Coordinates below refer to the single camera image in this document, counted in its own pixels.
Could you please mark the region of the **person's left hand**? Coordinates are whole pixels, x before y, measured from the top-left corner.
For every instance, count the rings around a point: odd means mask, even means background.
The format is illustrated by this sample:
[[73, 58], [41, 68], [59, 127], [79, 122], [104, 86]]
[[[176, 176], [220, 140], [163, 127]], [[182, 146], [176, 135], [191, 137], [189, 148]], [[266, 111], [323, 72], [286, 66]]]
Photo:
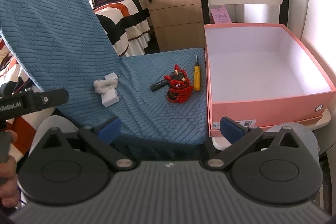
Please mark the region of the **person's left hand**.
[[[15, 131], [7, 130], [1, 132], [5, 136], [5, 141], [14, 143], [17, 141], [17, 134]], [[6, 208], [14, 208], [19, 203], [20, 193], [17, 183], [17, 162], [15, 158], [9, 155], [10, 144], [5, 149], [1, 149], [1, 153], [6, 155], [6, 160], [1, 162], [1, 204]]]

